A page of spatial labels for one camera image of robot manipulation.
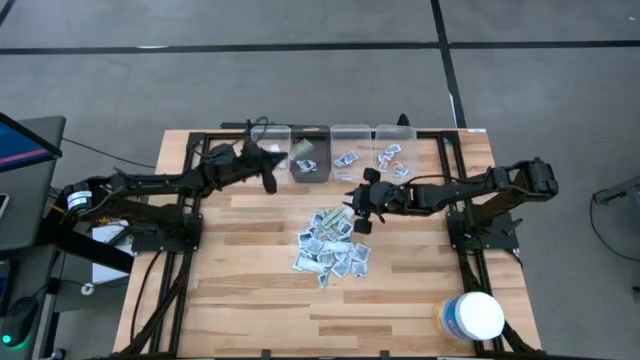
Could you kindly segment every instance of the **gray floor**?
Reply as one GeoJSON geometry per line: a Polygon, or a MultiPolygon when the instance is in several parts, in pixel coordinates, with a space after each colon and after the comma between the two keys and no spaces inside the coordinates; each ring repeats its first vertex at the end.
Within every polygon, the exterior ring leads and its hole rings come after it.
{"type": "MultiPolygon", "coordinates": [[[[634,0],[442,3],[450,41],[640,39],[634,0]]],[[[436,39],[429,2],[418,0],[17,0],[0,28],[0,47],[436,39]]],[[[553,201],[516,211],[525,219],[519,237],[544,348],[636,359],[640,304],[631,286],[640,285],[640,265],[598,242],[588,206],[592,192],[640,170],[640,48],[452,56],[468,126],[488,129],[496,161],[540,156],[560,182],[553,201]]],[[[0,56],[0,76],[3,112],[65,115],[67,137],[148,163],[165,129],[259,115],[377,125],[406,112],[416,126],[453,126],[437,50],[0,56]]],[[[57,186],[113,166],[140,171],[73,145],[63,151],[57,186]]],[[[597,207],[595,218],[612,246],[640,257],[640,226],[625,201],[597,207]]],[[[89,279],[82,260],[66,267],[70,278],[89,279]]],[[[122,289],[87,300],[69,286],[63,295],[59,306],[77,311],[65,313],[58,344],[70,359],[108,353],[122,289]],[[87,317],[100,331],[84,331],[87,317]]]]}

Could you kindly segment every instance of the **computer screen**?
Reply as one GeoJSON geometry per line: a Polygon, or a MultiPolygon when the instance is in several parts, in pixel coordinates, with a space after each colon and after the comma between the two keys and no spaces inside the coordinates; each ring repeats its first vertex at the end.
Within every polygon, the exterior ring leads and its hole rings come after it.
{"type": "Polygon", "coordinates": [[[62,152],[0,113],[0,172],[53,160],[62,152]]]}

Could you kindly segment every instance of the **black floor line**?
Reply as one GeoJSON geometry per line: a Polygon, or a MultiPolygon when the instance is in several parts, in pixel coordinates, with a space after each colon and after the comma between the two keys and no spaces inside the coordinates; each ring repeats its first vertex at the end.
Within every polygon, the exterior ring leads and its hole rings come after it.
{"type": "Polygon", "coordinates": [[[447,40],[447,31],[444,27],[444,19],[442,18],[440,1],[431,0],[431,8],[433,10],[433,18],[436,23],[436,30],[438,31],[438,43],[440,44],[440,55],[442,56],[444,75],[447,79],[447,88],[449,89],[449,96],[453,111],[453,121],[457,128],[466,128],[467,121],[464,118],[464,111],[462,110],[462,99],[460,97],[460,90],[458,89],[456,72],[453,68],[451,51],[449,51],[449,41],[447,40]]]}
{"type": "Polygon", "coordinates": [[[175,54],[233,53],[329,50],[423,50],[438,49],[436,42],[337,42],[298,44],[233,44],[178,46],[115,46],[67,48],[4,48],[0,55],[106,55],[106,54],[175,54]]]}
{"type": "Polygon", "coordinates": [[[7,18],[7,15],[9,15],[9,11],[11,11],[11,8],[13,7],[13,4],[16,2],[16,0],[7,0],[7,2],[4,4],[4,7],[2,7],[2,11],[0,11],[0,26],[2,26],[2,23],[4,23],[4,20],[7,18]]]}
{"type": "Polygon", "coordinates": [[[640,40],[452,42],[451,49],[589,49],[640,47],[640,40]]]}

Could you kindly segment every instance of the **wooden tabletop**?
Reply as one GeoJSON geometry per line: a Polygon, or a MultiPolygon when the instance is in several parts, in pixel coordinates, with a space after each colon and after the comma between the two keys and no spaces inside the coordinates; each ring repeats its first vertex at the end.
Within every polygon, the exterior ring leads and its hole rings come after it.
{"type": "MultiPolygon", "coordinates": [[[[189,132],[165,132],[157,173],[181,171],[189,132]]],[[[494,165],[486,133],[460,130],[460,140],[469,176],[494,165]]],[[[416,173],[440,174],[435,141],[418,143],[416,173]]],[[[256,179],[202,202],[204,233],[191,266],[179,357],[257,357],[262,349],[274,356],[377,356],[380,350],[395,356],[473,354],[470,342],[441,336],[432,322],[434,304],[463,293],[443,213],[375,222],[373,233],[361,238],[372,249],[368,277],[331,276],[327,288],[319,289],[317,274],[291,268],[296,234],[313,213],[339,206],[354,185],[296,184],[286,171],[277,178],[275,195],[265,194],[256,179]]],[[[155,205],[169,202],[175,197],[152,199],[155,205]]],[[[485,254],[506,318],[525,342],[539,347],[519,265],[503,251],[485,254]]],[[[129,344],[133,308],[152,257],[135,259],[114,351],[129,344]]],[[[163,266],[164,254],[151,271],[136,332],[156,306],[163,266]]],[[[172,318],[170,309],[161,350],[168,347],[172,318]]]]}

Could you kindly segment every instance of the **plastic container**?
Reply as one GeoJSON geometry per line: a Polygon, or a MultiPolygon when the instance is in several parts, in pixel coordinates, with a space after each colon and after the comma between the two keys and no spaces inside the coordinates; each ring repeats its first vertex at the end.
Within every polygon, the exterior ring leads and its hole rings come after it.
{"type": "Polygon", "coordinates": [[[496,299],[469,292],[433,308],[433,321],[443,334],[463,340],[491,340],[502,333],[504,312],[496,299]]]}
{"type": "Polygon", "coordinates": [[[290,158],[289,169],[297,183],[324,183],[331,174],[331,137],[328,126],[294,126],[291,128],[291,143],[307,140],[313,148],[296,158],[290,158]],[[303,172],[298,161],[311,160],[314,171],[303,172]]]}
{"type": "Polygon", "coordinates": [[[393,183],[402,183],[416,176],[418,168],[418,134],[410,126],[378,125],[373,148],[375,168],[382,173],[382,179],[393,183]],[[400,151],[390,153],[392,146],[400,151]],[[380,161],[380,157],[391,159],[380,161]]]}
{"type": "Polygon", "coordinates": [[[357,183],[362,181],[364,169],[374,167],[371,142],[371,128],[367,125],[335,125],[331,128],[332,178],[339,182],[357,183]],[[349,164],[350,154],[356,160],[349,164]]]}
{"type": "MultiPolygon", "coordinates": [[[[257,125],[251,128],[251,140],[271,152],[289,152],[291,148],[291,129],[284,125],[257,125]]],[[[289,162],[283,160],[274,169],[274,175],[286,172],[289,162]]]]}

